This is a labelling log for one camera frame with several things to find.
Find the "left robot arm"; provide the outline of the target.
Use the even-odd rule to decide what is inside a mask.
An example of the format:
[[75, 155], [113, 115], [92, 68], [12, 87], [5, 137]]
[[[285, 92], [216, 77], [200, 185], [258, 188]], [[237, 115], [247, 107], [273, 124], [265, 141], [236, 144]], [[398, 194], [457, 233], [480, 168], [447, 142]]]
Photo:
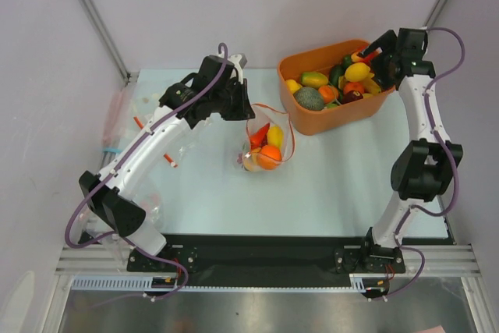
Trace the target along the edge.
[[79, 184], [88, 207], [120, 238], [140, 248], [144, 261], [162, 271], [172, 261], [166, 238], [133, 202], [133, 191], [167, 148], [216, 113], [225, 121], [254, 118], [243, 54], [206, 56], [195, 73], [172, 84], [133, 141], [99, 173], [84, 172]]

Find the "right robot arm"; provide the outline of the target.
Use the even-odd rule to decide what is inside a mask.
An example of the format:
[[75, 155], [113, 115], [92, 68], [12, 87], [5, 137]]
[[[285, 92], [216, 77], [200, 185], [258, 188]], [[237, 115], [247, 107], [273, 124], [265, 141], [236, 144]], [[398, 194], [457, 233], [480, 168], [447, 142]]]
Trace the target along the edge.
[[391, 169], [393, 194], [380, 220], [363, 239], [354, 267], [369, 273], [400, 271], [402, 239], [418, 214], [445, 216], [449, 210], [430, 211], [427, 204], [449, 187], [458, 192], [457, 167], [462, 146], [451, 142], [436, 98], [434, 64], [425, 59], [427, 28], [388, 30], [361, 51], [377, 51], [371, 67], [382, 88], [395, 88], [402, 99], [409, 125], [409, 143]]

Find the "clear zip top bag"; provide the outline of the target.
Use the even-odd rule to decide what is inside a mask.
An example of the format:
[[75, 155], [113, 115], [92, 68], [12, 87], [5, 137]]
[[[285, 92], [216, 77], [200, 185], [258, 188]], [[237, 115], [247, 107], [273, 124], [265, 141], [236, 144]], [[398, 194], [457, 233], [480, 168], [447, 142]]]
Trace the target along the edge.
[[279, 168], [294, 154], [295, 135], [289, 113], [268, 105], [252, 105], [255, 117], [246, 121], [238, 164], [247, 172]]

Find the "yellow orange peach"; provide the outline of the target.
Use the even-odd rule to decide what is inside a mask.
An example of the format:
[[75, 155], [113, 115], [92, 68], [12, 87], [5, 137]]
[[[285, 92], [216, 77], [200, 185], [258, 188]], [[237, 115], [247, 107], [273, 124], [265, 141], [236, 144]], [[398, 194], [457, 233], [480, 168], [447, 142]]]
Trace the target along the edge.
[[244, 154], [242, 165], [249, 172], [270, 171], [280, 165], [280, 161], [262, 153], [261, 148], [256, 148]]

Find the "orange tangerine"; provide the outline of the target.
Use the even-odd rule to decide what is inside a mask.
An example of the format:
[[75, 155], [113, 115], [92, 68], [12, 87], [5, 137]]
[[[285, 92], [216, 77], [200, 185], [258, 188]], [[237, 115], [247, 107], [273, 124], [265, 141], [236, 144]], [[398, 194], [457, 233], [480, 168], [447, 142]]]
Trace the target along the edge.
[[270, 158], [273, 161], [281, 161], [281, 151], [278, 147], [267, 144], [263, 146], [260, 150], [260, 156]]

